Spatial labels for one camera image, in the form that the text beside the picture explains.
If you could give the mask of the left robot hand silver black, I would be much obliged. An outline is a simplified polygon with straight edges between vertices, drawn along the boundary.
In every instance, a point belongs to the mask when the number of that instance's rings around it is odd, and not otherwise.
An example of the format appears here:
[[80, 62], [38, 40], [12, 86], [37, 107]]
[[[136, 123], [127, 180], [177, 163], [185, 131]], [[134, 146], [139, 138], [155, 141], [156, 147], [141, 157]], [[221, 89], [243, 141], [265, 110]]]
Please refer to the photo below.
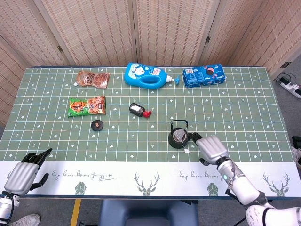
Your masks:
[[12, 170], [8, 180], [4, 185], [4, 190], [8, 194], [23, 196], [29, 191], [42, 187], [47, 181], [49, 174], [45, 173], [39, 182], [34, 183], [38, 171], [45, 159], [52, 152], [52, 148], [37, 154], [27, 154]]

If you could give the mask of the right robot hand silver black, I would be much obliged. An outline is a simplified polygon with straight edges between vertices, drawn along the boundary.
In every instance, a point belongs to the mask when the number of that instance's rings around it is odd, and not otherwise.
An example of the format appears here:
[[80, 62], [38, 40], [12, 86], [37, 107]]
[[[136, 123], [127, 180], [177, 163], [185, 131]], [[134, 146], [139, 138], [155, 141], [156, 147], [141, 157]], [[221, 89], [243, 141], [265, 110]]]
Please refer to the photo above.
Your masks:
[[188, 133], [188, 135], [201, 152], [202, 158], [199, 161], [204, 166], [219, 166], [223, 162], [230, 160], [228, 149], [216, 135], [202, 137], [197, 132]]

